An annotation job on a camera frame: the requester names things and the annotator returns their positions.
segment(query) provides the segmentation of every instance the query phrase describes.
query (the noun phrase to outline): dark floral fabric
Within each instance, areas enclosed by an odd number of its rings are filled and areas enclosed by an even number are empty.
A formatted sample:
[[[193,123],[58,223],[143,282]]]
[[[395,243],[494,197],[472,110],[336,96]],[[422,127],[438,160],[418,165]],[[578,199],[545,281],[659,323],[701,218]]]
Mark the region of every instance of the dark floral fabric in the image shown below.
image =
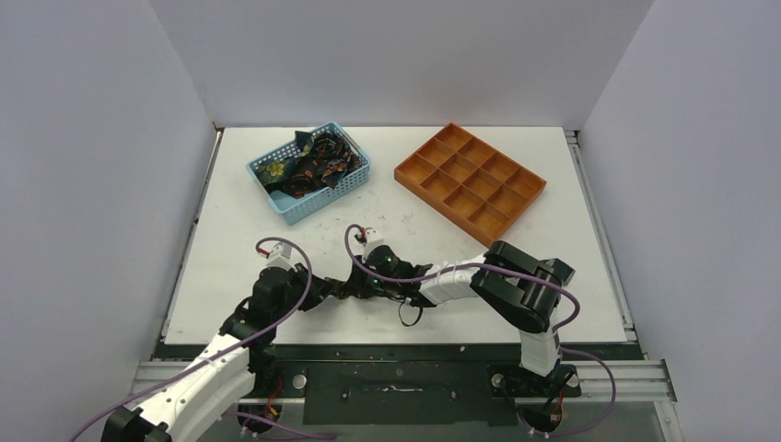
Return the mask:
[[[361,167],[361,160],[338,135],[296,131],[298,157],[263,162],[255,173],[263,188],[301,198],[326,186],[336,187],[346,174]]]

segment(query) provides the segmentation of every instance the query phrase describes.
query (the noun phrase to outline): purple cable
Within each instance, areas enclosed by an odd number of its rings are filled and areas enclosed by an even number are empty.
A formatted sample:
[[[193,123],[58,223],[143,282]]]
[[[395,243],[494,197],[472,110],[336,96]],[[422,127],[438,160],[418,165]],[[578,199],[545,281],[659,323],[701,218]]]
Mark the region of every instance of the purple cable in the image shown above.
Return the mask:
[[[266,435],[258,435],[261,439],[268,439],[268,440],[296,440],[300,438],[308,438],[308,439],[319,439],[319,440],[334,440],[336,438],[336,434],[334,433],[307,433],[306,431],[302,430],[296,430],[296,428],[291,428],[287,425],[282,425],[278,422],[272,421],[271,419],[266,419],[265,417],[258,416],[256,414],[250,414],[250,413],[242,413],[242,412],[227,412],[224,413],[223,416],[238,416],[243,417],[245,419],[252,419],[254,421],[262,422],[269,426],[275,426],[279,428],[280,430],[285,430],[288,433],[293,433],[297,436],[266,436]]]
[[[548,436],[550,436],[550,437],[572,436],[572,435],[576,435],[576,434],[579,434],[579,433],[583,433],[585,431],[589,431],[591,428],[601,424],[602,421],[604,421],[608,417],[608,415],[612,412],[612,409],[615,406],[615,394],[616,394],[615,378],[613,377],[612,371],[610,370],[608,365],[605,364],[605,362],[603,360],[599,359],[595,355],[592,355],[591,353],[581,352],[581,351],[578,351],[578,350],[571,350],[569,348],[564,348],[564,347],[560,347],[560,348],[561,348],[561,351],[562,351],[563,354],[565,354],[565,355],[572,355],[572,356],[580,356],[580,357],[585,357],[587,359],[591,359],[592,361],[594,361],[597,364],[601,365],[602,368],[604,368],[605,371],[608,372],[608,378],[610,378],[610,380],[611,380],[611,401],[610,401],[610,404],[608,404],[608,408],[606,408],[605,411],[602,412],[602,414],[600,414],[600,417],[595,419],[594,422],[592,422],[591,424],[581,426],[580,428],[576,428],[574,430],[566,430],[566,431],[562,431],[562,432],[548,433]],[[521,418],[520,420],[526,426],[529,426],[529,424],[527,424],[526,421],[523,420],[523,418]],[[538,430],[533,430],[532,434],[533,435],[539,434],[539,435],[542,435],[542,436],[545,435],[545,433],[542,433],[542,432],[540,432]]]
[[[309,293],[309,288],[312,286],[312,263],[309,260],[309,257],[307,256],[307,254],[304,253],[303,249],[301,249],[298,245],[296,245],[294,242],[290,241],[289,239],[279,238],[279,237],[269,237],[269,238],[261,239],[260,241],[258,241],[258,244],[261,244],[261,243],[264,243],[264,242],[268,242],[268,241],[284,242],[285,244],[289,245],[293,249],[296,249],[298,251],[298,253],[301,254],[301,257],[304,259],[304,262],[307,265],[307,273],[308,273],[307,274],[307,284],[306,284],[306,286],[304,286],[304,293],[301,294],[301,298],[298,300],[298,302],[296,302],[296,305],[293,306],[293,308],[291,308],[290,311],[288,311],[282,318],[277,320],[275,323],[269,325],[265,329],[254,333],[253,335],[247,337],[246,339],[244,339],[244,340],[242,340],[242,341],[240,341],[238,343],[234,343],[233,345],[229,346],[225,350],[221,350],[221,351],[215,353],[213,356],[209,357],[208,359],[204,359],[200,363],[198,363],[198,364],[196,364],[194,366],[191,366],[190,368],[187,368],[186,370],[182,371],[178,375],[175,375],[175,376],[173,376],[170,379],[164,380],[164,381],[160,382],[157,385],[153,385],[152,387],[149,387],[148,389],[139,391],[136,394],[128,396],[127,398],[124,398],[121,401],[118,401],[118,402],[114,403],[113,405],[109,406],[108,408],[106,408],[102,412],[100,412],[98,414],[95,414],[91,419],[89,419],[83,425],[81,425],[81,427],[79,427],[78,430],[76,430],[76,432],[68,439],[68,442],[76,442],[78,437],[81,436],[85,431],[87,431],[88,428],[90,428],[92,425],[94,425],[97,421],[99,421],[103,417],[109,415],[114,410],[122,407],[126,403],[135,401],[135,400],[143,398],[145,396],[148,396],[149,394],[152,394],[155,391],[160,390],[160,389],[162,389],[163,387],[165,387],[167,385],[170,385],[170,384],[172,384],[172,383],[174,383],[174,382],[176,382],[178,380],[181,380],[182,378],[186,378],[187,376],[191,375],[193,372],[195,372],[195,371],[201,369],[203,366],[209,364],[209,361],[215,361],[215,360],[219,359],[220,357],[222,357],[223,355],[226,355],[226,354],[236,350],[237,348],[239,348],[241,346],[244,346],[244,345],[246,345],[248,343],[251,343],[252,341],[260,338],[261,336],[265,335],[267,332],[269,332],[270,330],[273,330],[279,324],[281,324],[282,322],[287,320],[287,318],[290,318],[290,316],[292,316],[293,313],[296,313],[298,308],[301,307],[301,304],[303,304],[304,300],[307,298],[307,294]]]
[[[504,275],[507,275],[507,276],[511,276],[511,277],[514,277],[514,278],[523,279],[523,280],[526,280],[526,281],[531,281],[533,283],[544,285],[544,286],[546,286],[548,288],[551,288],[551,289],[555,290],[556,292],[562,294],[564,297],[569,299],[575,305],[575,309],[572,311],[572,314],[569,315],[565,320],[562,320],[558,324],[554,325],[553,332],[559,330],[560,328],[564,327],[566,324],[568,324],[568,323],[572,322],[573,320],[575,320],[575,317],[577,316],[577,314],[580,313],[580,303],[577,302],[577,299],[575,298],[575,295],[569,293],[568,291],[566,291],[560,285],[556,285],[556,284],[554,284],[554,283],[552,283],[550,281],[545,281],[544,279],[538,278],[536,276],[531,276],[530,274],[513,272],[512,270],[508,270],[508,269],[499,267],[497,265],[486,264],[486,263],[483,263],[483,262],[469,262],[469,263],[466,263],[466,264],[454,265],[454,266],[450,266],[450,267],[446,267],[446,268],[442,269],[442,271],[439,272],[439,273],[432,273],[432,274],[428,274],[428,275],[425,275],[425,276],[418,276],[416,278],[402,279],[402,278],[389,278],[388,276],[383,276],[383,275],[381,275],[379,273],[376,273],[376,272],[373,272],[371,269],[367,268],[353,254],[352,249],[350,249],[350,231],[353,230],[354,228],[357,228],[359,230],[363,230],[363,228],[361,226],[359,226],[358,224],[351,224],[350,226],[347,226],[347,230],[344,232],[344,247],[347,249],[347,254],[350,255],[350,259],[353,260],[353,262],[356,264],[356,266],[358,266],[359,269],[361,269],[362,271],[370,274],[371,276],[374,276],[375,278],[379,279],[380,281],[385,281],[385,282],[388,282],[388,283],[395,283],[395,284],[420,283],[422,281],[426,281],[426,280],[429,280],[429,279],[437,278],[442,273],[449,273],[449,272],[453,272],[454,270],[463,270],[463,269],[469,269],[469,268],[477,267],[477,268],[480,268],[480,269],[490,270],[492,272],[497,272],[497,273],[501,273],[501,274],[504,274]]]

